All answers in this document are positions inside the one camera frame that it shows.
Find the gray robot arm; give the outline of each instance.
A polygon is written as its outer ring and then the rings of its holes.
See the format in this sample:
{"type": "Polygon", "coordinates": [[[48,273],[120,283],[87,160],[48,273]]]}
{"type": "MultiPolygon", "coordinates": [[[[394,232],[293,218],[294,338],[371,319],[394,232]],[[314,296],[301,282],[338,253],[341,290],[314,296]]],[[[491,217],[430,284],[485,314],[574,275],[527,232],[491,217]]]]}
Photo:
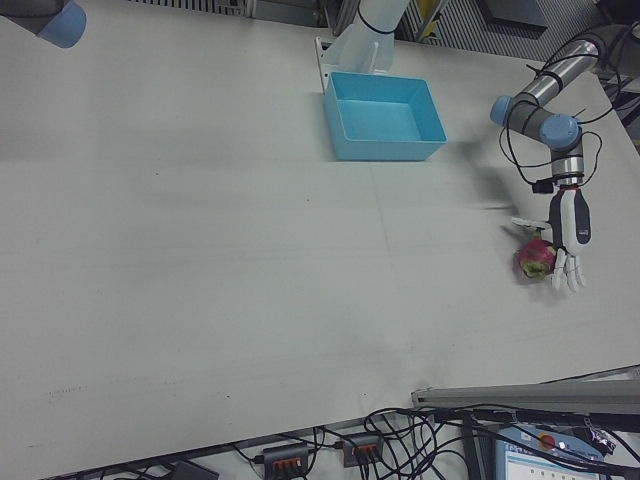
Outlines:
{"type": "Polygon", "coordinates": [[[577,291],[586,284],[580,264],[580,252],[591,239],[589,207],[580,186],[584,179],[582,123],[566,115],[555,114],[545,105],[581,73],[594,67],[612,67],[632,76],[640,74],[640,25],[611,25],[584,33],[569,43],[559,60],[547,62],[535,79],[514,97],[498,98],[491,119],[509,131],[515,131],[547,145],[551,153],[551,177],[528,182],[534,193],[558,192],[551,201],[548,222],[513,219],[518,225],[551,228],[557,249],[552,284],[563,281],[577,291]]]}

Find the robotic arm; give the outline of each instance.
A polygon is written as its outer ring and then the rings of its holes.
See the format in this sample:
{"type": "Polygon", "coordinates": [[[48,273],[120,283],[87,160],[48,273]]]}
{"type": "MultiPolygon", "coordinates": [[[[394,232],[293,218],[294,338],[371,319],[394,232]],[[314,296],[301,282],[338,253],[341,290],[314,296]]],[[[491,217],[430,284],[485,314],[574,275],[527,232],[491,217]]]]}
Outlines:
{"type": "Polygon", "coordinates": [[[0,16],[60,48],[74,46],[87,23],[74,0],[0,0],[0,16]]]}
{"type": "Polygon", "coordinates": [[[550,149],[551,177],[529,182],[534,193],[553,193],[557,188],[549,207],[549,220],[512,220],[517,225],[552,229],[557,256],[551,283],[556,289],[565,282],[573,291],[586,285],[580,254],[591,239],[591,222],[580,188],[584,179],[581,125],[590,122],[554,114],[544,106],[582,72],[603,66],[637,76],[639,62],[640,25],[637,22],[631,26],[593,29],[569,43],[559,60],[547,62],[516,96],[498,98],[491,110],[491,120],[507,131],[542,142],[550,149]]]}

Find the electrical outlet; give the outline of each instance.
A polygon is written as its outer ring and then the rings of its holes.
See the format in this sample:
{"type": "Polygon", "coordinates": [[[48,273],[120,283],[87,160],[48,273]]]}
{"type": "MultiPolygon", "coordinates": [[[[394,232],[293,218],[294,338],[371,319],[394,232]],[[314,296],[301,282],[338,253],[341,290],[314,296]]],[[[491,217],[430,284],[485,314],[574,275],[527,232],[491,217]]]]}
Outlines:
{"type": "Polygon", "coordinates": [[[382,437],[371,433],[346,435],[342,442],[342,454],[345,468],[372,463],[372,457],[377,462],[382,455],[382,437]]]}
{"type": "Polygon", "coordinates": [[[309,447],[304,443],[265,448],[264,480],[289,480],[305,476],[309,469],[309,447]]]}

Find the black connector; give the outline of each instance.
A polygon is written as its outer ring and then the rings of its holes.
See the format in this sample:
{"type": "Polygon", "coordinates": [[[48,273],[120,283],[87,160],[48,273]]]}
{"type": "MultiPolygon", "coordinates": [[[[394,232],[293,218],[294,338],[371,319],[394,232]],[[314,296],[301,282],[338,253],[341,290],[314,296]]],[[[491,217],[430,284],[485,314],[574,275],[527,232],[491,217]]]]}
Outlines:
{"type": "Polygon", "coordinates": [[[217,472],[183,460],[176,465],[171,474],[171,480],[218,480],[219,476],[217,472]]]}
{"type": "Polygon", "coordinates": [[[289,480],[309,473],[309,447],[305,443],[265,448],[262,456],[264,480],[289,480]]]}
{"type": "Polygon", "coordinates": [[[371,433],[345,435],[342,454],[345,468],[376,463],[382,456],[382,437],[371,433]]]}
{"type": "Polygon", "coordinates": [[[536,181],[533,185],[531,185],[531,190],[533,193],[541,193],[541,194],[550,194],[553,193],[553,178],[545,178],[542,180],[536,181]]]}

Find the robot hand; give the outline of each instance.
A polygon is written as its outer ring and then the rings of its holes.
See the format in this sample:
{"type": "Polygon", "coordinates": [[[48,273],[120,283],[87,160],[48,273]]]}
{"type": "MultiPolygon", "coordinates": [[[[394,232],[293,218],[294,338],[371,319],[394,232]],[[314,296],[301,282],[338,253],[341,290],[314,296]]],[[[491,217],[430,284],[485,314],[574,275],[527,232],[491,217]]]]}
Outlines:
{"type": "Polygon", "coordinates": [[[553,246],[557,249],[551,285],[557,290],[565,282],[577,292],[587,285],[582,273],[580,252],[591,240],[589,206],[578,187],[561,188],[551,200],[549,221],[540,222],[513,217],[511,221],[523,227],[552,229],[553,246]]]}

